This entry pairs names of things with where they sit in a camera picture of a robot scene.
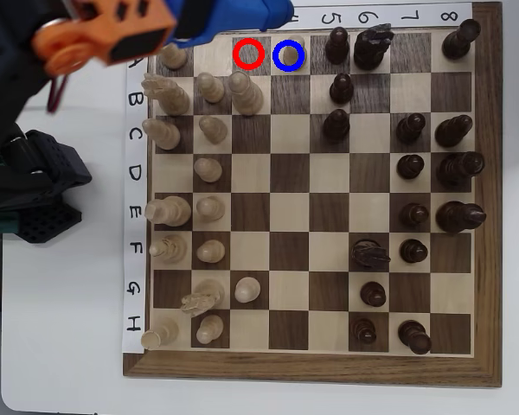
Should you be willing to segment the orange and blue gripper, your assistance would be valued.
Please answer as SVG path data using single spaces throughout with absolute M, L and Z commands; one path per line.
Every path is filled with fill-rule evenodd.
M 44 24 L 32 47 L 50 76 L 68 75 L 97 58 L 106 65 L 156 53 L 170 38 L 188 40 L 216 12 L 243 12 L 253 1 L 65 1 L 67 17 Z

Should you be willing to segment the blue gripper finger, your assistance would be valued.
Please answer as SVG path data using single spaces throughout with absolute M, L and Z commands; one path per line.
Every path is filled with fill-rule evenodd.
M 172 4 L 177 25 L 168 43 L 193 47 L 221 32 L 278 29 L 293 18 L 292 4 Z

